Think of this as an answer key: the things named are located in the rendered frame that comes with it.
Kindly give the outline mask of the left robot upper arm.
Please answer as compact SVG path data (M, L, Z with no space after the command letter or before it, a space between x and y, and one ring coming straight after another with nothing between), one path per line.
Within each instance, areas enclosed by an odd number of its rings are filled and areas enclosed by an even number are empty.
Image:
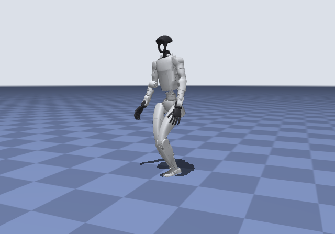
M173 61L173 65L176 66L177 74L180 77L180 79L185 79L186 81L186 75L185 75L185 70L184 70L184 59L181 57L173 57L172 61ZM177 81L178 87L180 86L179 80Z

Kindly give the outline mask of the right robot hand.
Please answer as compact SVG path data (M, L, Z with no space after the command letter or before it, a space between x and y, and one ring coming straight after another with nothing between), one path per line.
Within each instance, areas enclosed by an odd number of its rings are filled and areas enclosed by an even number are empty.
M136 120L140 119L140 114L142 113L143 109L146 108L146 106L144 106L146 103L145 100L143 100L143 102L141 103L141 106L139 106L136 110L135 110L135 114L134 117Z

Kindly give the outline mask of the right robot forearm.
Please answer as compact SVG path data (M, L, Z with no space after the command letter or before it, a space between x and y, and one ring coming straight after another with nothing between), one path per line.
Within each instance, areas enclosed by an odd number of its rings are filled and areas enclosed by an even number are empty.
M152 89L151 87L148 86L148 89L147 89L147 93L144 97L144 100L146 101L145 105L144 106L148 106L149 105L149 102L151 100L151 97L152 97L152 94L154 93L154 89Z

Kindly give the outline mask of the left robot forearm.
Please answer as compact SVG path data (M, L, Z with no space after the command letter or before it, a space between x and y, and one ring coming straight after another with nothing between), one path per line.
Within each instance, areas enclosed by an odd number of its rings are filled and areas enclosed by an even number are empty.
M177 88L178 92L177 92L176 101L177 101L177 106L182 107L183 100L184 100L184 94L186 92L186 81L185 81L185 79L180 79L179 84L180 84L180 86Z

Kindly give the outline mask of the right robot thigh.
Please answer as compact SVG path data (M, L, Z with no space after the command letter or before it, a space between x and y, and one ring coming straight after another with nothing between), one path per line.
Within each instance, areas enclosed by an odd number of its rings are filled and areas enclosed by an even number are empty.
M168 111L164 109L163 102L156 104L154 113L153 113L153 134L154 134L154 139L156 143L157 143L161 124L165 117L164 114L166 114L167 112Z

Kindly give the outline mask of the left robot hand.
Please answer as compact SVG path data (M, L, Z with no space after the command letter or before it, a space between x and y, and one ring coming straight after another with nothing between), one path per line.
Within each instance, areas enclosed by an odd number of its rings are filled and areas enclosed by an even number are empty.
M180 109L182 109L182 107L177 106L177 101L175 102L175 106L174 106L174 108L175 108L175 109L173 109L173 111L168 115L168 118L172 115L172 118L171 118L171 120L170 120L169 123L171 123L172 120L173 120L173 118L174 118L172 125L174 124L175 119L176 119L175 125L176 125L176 124L179 124L179 123L180 123L180 120L181 120L181 110L180 110ZM177 117L177 118L176 118L176 117ZM177 121L178 121L178 123L177 123Z

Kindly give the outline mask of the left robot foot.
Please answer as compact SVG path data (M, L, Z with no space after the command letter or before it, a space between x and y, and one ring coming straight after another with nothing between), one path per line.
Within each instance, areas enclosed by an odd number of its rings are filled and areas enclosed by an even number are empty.
M174 176L174 175L179 174L181 172L182 172L181 168L178 168L178 170L171 168L167 172L163 173L163 176L165 176L165 177Z

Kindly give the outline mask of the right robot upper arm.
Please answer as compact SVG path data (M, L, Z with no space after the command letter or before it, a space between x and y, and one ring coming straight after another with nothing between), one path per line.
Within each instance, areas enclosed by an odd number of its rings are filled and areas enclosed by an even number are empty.
M149 82L149 87L157 88L158 87L158 73L156 61L152 62L152 80Z

